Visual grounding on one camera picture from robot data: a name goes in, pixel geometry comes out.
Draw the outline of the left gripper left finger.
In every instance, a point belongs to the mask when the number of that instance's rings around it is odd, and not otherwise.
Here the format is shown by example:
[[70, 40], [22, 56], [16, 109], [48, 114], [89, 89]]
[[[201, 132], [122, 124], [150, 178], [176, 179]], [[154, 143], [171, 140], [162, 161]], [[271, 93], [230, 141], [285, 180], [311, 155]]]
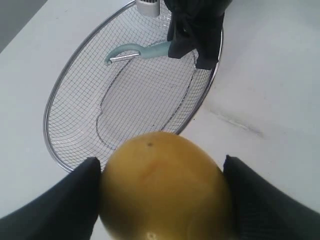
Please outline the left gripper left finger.
[[60, 182], [0, 220], [2, 240], [89, 240], [99, 211], [101, 165], [89, 157]]

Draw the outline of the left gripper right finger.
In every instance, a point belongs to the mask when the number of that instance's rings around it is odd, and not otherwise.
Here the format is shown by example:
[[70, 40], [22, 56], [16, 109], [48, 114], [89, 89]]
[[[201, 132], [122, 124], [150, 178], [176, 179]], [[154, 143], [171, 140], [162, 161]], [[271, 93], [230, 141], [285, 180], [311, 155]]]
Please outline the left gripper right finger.
[[230, 187], [240, 240], [318, 240], [320, 214], [270, 184], [243, 161], [227, 155], [223, 175]]

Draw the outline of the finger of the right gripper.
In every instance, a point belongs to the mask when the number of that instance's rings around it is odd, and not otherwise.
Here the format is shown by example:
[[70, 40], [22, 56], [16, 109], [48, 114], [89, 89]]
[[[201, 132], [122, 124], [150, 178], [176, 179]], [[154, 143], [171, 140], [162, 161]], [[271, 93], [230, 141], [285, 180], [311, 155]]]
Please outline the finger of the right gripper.
[[172, 59], [181, 59], [192, 51], [199, 54], [199, 41], [194, 30], [195, 15], [181, 11], [173, 11], [167, 32], [167, 41], [170, 42], [168, 57]]
[[224, 17], [223, 13], [220, 16], [207, 19], [197, 29], [198, 58], [195, 65], [197, 69], [211, 70], [219, 62]]

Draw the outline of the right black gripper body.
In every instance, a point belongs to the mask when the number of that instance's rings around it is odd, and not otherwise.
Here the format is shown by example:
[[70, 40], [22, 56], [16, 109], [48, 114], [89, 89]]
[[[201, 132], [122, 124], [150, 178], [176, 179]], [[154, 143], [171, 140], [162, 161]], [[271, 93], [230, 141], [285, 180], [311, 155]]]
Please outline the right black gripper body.
[[164, 3], [173, 13], [222, 15], [232, 0], [165, 0]]

